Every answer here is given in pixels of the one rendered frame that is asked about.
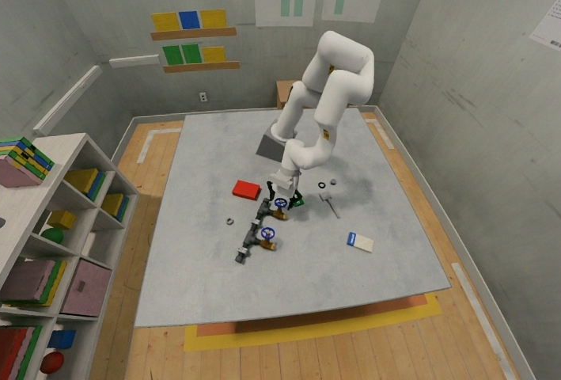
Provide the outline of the grey pipe assembly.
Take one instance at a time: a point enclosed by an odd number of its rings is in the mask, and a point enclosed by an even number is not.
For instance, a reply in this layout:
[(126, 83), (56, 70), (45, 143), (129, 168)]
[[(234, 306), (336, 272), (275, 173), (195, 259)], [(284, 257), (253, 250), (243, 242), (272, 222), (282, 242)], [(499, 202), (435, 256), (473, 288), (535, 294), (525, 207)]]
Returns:
[[(277, 202), (279, 204), (276, 203), (277, 200), (279, 200), (279, 202)], [(263, 238), (265, 238), (264, 240), (263, 239), (260, 240), (256, 237), (254, 237), (254, 234), (255, 234), (254, 232), (255, 232), (256, 228), (258, 228), (258, 229), (260, 228), (260, 219), (261, 219), (261, 217), (263, 216), (264, 213), (273, 215), (274, 217), (277, 217), (278, 219), (279, 218), (280, 219), (285, 219), (286, 218), (286, 214), (282, 213), (282, 207), (285, 207), (287, 205), (287, 201), (283, 198), (277, 198), (275, 200), (275, 206), (277, 206), (278, 209), (274, 210), (274, 211), (267, 207), (267, 205), (269, 204), (269, 201), (270, 200), (268, 198), (264, 198), (263, 202), (261, 203), (260, 208), (257, 212), (256, 218), (252, 218), (252, 221), (251, 221), (252, 227), (248, 231), (248, 233), (247, 233), (247, 235), (246, 235), (246, 237), (243, 241), (242, 247), (239, 246), (239, 248), (237, 250), (239, 254), (235, 258), (236, 262), (241, 263), (242, 260), (243, 260), (243, 256), (248, 255), (248, 249), (247, 248), (250, 245), (250, 243), (253, 243), (253, 244), (256, 243), (256, 244), (258, 244), (258, 245), (260, 245), (264, 248), (274, 249), (275, 245), (273, 243), (271, 243), (270, 240), (266, 240), (266, 239), (272, 239), (275, 236), (275, 231), (272, 228), (265, 227), (261, 230), (261, 236)], [(282, 205), (283, 203), (286, 203), (286, 204)], [(266, 232), (265, 230), (268, 230), (268, 231)], [(273, 234), (270, 234), (270, 231), (272, 231)], [(263, 232), (266, 233), (265, 236), (263, 235)], [(271, 235), (271, 237), (270, 237), (269, 234)]]

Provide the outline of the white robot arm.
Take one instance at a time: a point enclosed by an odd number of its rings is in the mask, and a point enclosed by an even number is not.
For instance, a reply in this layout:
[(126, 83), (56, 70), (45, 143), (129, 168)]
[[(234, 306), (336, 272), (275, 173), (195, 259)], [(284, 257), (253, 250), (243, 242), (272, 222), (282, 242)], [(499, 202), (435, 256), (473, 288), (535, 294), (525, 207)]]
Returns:
[[(291, 86), (279, 120), (271, 127), (272, 135), (286, 146), (280, 171), (270, 174), (268, 180), (289, 190), (293, 184), (290, 180), (301, 176), (300, 168), (323, 165), (335, 147), (337, 127), (347, 104), (365, 105), (373, 91), (373, 78), (374, 57), (369, 48), (336, 32), (326, 32), (302, 82)], [(320, 127), (317, 144), (310, 148), (292, 139), (302, 106), (316, 109), (313, 118)]]

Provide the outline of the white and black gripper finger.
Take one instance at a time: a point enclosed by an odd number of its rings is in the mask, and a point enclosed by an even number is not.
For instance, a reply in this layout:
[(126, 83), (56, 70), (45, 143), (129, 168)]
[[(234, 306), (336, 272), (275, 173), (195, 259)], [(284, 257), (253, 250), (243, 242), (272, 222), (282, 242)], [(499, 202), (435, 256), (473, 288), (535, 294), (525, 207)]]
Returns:
[(275, 198), (275, 191), (272, 189), (271, 184), (273, 184), (273, 183), (270, 182), (270, 181), (267, 182), (267, 186), (268, 186), (268, 189), (270, 191), (270, 197), (269, 197), (270, 201), (272, 201)]
[(295, 202), (299, 201), (302, 198), (302, 195), (300, 194), (300, 192), (296, 189), (295, 190), (295, 194), (297, 195), (297, 198), (295, 198), (293, 196), (293, 198), (290, 198), (290, 202), (289, 202), (289, 206), (287, 208), (287, 210), (291, 209), (294, 205)]

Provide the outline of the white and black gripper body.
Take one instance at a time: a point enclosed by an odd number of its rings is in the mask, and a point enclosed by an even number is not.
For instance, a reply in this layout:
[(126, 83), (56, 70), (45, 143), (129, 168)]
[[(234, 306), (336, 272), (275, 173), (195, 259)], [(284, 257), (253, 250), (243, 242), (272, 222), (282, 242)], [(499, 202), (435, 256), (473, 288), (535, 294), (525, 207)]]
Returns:
[(281, 194), (281, 195), (284, 195), (284, 196), (286, 196), (286, 197), (288, 197), (288, 198), (293, 198), (293, 196), (296, 195), (296, 194), (295, 194), (295, 190), (296, 190), (296, 189), (298, 190), (299, 175), (297, 175), (296, 177), (293, 177), (290, 181), (292, 181), (293, 184), (292, 184), (291, 189), (289, 189), (289, 190), (287, 190), (287, 189), (285, 189), (285, 188), (283, 188), (283, 187), (281, 187), (281, 186), (278, 186), (277, 184), (274, 184), (274, 183), (273, 183), (272, 189), (273, 189), (275, 192), (277, 192), (277, 193), (279, 193), (279, 194)]

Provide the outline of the red block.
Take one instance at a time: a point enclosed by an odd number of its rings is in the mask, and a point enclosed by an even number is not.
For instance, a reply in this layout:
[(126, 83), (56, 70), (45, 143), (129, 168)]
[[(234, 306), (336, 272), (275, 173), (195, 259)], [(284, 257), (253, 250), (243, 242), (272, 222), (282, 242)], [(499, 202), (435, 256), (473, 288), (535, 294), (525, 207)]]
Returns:
[(248, 183), (238, 180), (232, 190), (233, 196), (239, 196), (248, 200), (256, 200), (260, 186), (258, 184)]

